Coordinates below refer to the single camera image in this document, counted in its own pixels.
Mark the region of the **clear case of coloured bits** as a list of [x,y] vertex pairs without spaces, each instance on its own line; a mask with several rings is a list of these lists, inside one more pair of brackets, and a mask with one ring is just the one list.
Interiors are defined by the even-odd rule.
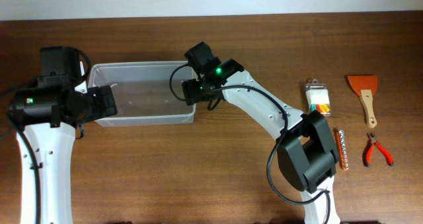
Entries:
[[317,111],[323,116],[331,115],[330,98],[327,85],[317,79],[311,79],[305,84],[305,96],[308,102],[308,112]]

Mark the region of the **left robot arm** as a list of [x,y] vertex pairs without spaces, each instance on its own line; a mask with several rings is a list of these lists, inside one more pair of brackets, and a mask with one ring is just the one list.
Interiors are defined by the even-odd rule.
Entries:
[[83,125],[118,113],[108,85],[87,87],[89,57],[69,46],[40,50],[41,75],[10,90],[7,119],[22,165],[21,223],[72,223],[71,154]]

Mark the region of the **clear plastic storage container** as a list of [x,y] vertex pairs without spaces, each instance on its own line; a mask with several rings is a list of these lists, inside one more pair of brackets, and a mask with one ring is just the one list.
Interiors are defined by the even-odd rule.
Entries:
[[88,86],[109,85],[117,115],[96,121],[102,127],[189,124],[196,107],[174,97],[182,96],[182,82],[196,78],[185,61],[100,63],[92,67]]

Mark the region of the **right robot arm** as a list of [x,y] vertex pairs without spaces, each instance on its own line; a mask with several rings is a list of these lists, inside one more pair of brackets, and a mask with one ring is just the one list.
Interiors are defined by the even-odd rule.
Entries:
[[332,191],[340,156],[327,119],[282,102],[240,63],[214,56],[205,42],[184,56],[197,77],[182,82],[182,101],[194,105],[224,100],[246,112],[275,141],[266,177],[276,195],[303,206],[306,223],[340,223]]

